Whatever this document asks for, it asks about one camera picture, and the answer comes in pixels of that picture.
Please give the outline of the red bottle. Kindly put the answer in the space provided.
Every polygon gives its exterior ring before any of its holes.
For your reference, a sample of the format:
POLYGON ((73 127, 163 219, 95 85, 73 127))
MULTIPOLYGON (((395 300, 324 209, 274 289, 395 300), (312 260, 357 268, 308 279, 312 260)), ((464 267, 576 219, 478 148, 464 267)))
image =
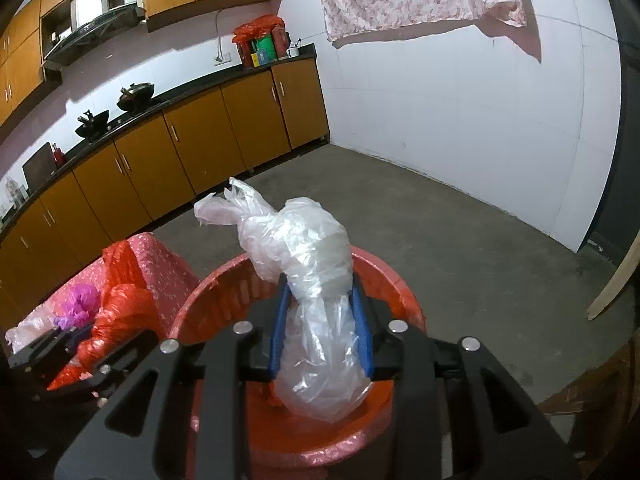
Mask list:
POLYGON ((53 148, 53 159, 54 159, 55 165, 58 168, 61 168, 65 164, 65 155, 56 144, 53 144, 52 148, 53 148))

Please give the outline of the range hood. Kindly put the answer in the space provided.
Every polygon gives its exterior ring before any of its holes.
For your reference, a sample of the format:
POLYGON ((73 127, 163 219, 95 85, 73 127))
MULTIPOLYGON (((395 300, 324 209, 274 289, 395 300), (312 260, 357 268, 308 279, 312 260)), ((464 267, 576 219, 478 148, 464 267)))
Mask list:
POLYGON ((100 44, 137 27, 145 19, 144 10, 137 3, 123 4, 80 26, 66 38, 58 40, 45 55, 42 66, 47 70, 60 70, 100 44))

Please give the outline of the purple pink plastic bag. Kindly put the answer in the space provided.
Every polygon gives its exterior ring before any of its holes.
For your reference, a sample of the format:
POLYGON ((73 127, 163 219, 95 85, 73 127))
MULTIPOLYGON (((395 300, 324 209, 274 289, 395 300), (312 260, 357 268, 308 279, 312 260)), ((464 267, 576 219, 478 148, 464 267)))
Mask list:
POLYGON ((101 307, 101 293, 93 284, 76 284, 56 311, 54 322, 61 330, 84 328, 101 307))

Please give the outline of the clear bubble wrap sheet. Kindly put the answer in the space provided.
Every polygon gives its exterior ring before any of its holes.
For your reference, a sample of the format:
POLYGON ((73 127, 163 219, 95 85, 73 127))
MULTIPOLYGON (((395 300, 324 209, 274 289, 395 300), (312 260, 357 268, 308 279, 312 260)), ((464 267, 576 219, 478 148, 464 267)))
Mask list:
POLYGON ((17 354, 35 339, 53 330, 56 327, 54 319, 55 307, 52 304, 35 307, 23 321, 6 332, 6 342, 12 353, 17 354))

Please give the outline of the brown lower kitchen cabinets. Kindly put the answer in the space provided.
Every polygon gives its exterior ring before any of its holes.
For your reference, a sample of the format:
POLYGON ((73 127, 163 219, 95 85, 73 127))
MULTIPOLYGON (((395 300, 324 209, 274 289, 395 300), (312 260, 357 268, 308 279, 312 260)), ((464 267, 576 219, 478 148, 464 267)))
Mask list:
POLYGON ((294 58, 198 78, 120 118, 81 144, 2 228, 2 327, 15 326, 111 242, 328 137, 313 44, 294 58))

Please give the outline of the red floral tablecloth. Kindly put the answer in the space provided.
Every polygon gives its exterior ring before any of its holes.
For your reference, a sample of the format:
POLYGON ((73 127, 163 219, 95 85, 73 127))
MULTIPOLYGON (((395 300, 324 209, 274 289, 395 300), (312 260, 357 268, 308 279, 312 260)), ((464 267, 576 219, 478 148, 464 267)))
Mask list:
MULTIPOLYGON (((149 289, 154 298, 163 329, 168 334, 178 311, 186 302, 186 298, 189 297, 190 293, 200 284, 200 280, 183 258, 172 252, 152 233, 145 232, 134 235, 128 238, 127 243, 134 254, 134 260, 136 260, 141 271, 146 288, 149 289)), ((40 304, 52 304, 56 313, 62 302, 70 294, 70 288, 76 284, 93 284, 99 292, 102 292, 107 284, 104 256, 111 255, 113 250, 119 248, 122 244, 124 244, 124 241, 120 240, 103 249, 101 257, 70 278, 40 304)), ((18 317, 18 321, 13 322, 12 326, 3 332, 4 340, 6 340, 6 332, 10 328, 17 326, 27 315, 21 314, 18 317)))

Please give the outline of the red bag with groceries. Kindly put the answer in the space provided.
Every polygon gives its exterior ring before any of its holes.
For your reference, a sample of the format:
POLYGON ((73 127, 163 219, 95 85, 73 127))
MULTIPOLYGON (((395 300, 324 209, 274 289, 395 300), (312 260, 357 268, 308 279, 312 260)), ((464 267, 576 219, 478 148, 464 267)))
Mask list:
POLYGON ((232 42, 246 68, 258 67, 286 58, 291 39, 285 21, 274 14, 262 15, 238 26, 232 42))

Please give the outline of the black wok right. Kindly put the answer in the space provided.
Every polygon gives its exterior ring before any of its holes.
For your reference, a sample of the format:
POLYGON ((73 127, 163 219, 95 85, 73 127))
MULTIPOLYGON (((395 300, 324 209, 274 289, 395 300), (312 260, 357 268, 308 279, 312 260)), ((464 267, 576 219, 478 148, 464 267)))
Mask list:
POLYGON ((142 82, 142 84, 130 84, 128 88, 120 89, 117 106, 123 112, 137 114, 146 110, 154 96, 154 84, 142 82))

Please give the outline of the glass jar on counter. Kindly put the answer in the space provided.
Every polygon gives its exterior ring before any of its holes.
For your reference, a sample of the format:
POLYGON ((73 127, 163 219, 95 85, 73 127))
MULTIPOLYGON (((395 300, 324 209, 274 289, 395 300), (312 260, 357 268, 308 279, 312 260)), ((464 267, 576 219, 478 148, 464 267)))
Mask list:
POLYGON ((8 192, 15 207, 22 206, 28 199, 24 186, 18 184, 13 178, 6 177, 6 192, 8 192))

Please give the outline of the dark cutting board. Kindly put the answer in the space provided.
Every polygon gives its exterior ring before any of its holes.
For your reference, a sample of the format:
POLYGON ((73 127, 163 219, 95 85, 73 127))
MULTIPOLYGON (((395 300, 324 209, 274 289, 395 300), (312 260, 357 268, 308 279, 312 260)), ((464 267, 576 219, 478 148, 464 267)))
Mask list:
POLYGON ((27 191, 35 194, 52 177, 58 166, 54 159, 54 151, 50 142, 43 146, 24 163, 23 172, 26 179, 27 191))

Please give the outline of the large orange plastic bag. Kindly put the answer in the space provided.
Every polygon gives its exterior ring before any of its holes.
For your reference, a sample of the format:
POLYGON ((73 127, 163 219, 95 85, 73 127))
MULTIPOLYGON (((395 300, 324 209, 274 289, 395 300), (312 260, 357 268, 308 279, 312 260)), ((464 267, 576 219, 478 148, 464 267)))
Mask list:
POLYGON ((81 341, 72 362, 65 365, 48 385, 49 390, 71 385, 91 374, 99 359, 140 330, 152 330, 158 336, 164 333, 154 298, 146 288, 127 241, 124 240, 111 255, 104 256, 104 261, 107 284, 100 292, 100 310, 89 323, 92 325, 90 335, 81 341))

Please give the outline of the red plastic basket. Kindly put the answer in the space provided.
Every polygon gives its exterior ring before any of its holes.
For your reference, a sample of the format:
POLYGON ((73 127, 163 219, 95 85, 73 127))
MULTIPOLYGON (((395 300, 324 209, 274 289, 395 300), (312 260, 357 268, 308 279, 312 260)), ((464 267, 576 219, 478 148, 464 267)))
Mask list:
MULTIPOLYGON (((352 258, 367 296, 385 301, 395 318, 426 330, 420 304, 397 272, 356 246, 352 258)), ((258 278, 247 255, 237 256, 190 293, 169 336, 184 344, 206 341, 245 318, 252 304, 275 291, 275 284, 258 278)), ((252 462, 274 469, 302 469, 346 460, 388 427, 393 390, 391 382, 376 382, 359 408, 339 422, 327 424, 292 414, 272 387, 251 382, 246 405, 252 462)))

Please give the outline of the black wok left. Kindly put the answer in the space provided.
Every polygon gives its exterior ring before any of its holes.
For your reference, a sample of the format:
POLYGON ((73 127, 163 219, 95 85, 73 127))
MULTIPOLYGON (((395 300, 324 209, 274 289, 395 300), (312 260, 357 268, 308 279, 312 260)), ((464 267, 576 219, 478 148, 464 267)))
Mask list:
POLYGON ((77 118, 79 126, 75 129, 75 133, 83 139, 96 140, 107 132, 109 117, 110 112, 108 110, 98 114, 92 114, 90 110, 87 110, 77 118))

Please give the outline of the black wok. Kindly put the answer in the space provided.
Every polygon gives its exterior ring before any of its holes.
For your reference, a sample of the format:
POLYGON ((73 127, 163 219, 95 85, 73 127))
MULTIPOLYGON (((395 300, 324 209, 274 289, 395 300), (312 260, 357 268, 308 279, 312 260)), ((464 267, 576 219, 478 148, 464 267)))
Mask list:
POLYGON ((130 84, 128 88, 120 89, 117 106, 123 112, 137 114, 146 110, 154 96, 154 84, 142 82, 142 84, 130 84))
POLYGON ((96 140, 107 132, 109 117, 110 112, 108 110, 98 114, 92 114, 90 110, 87 110, 77 118, 79 126, 75 129, 75 133, 83 139, 96 140))

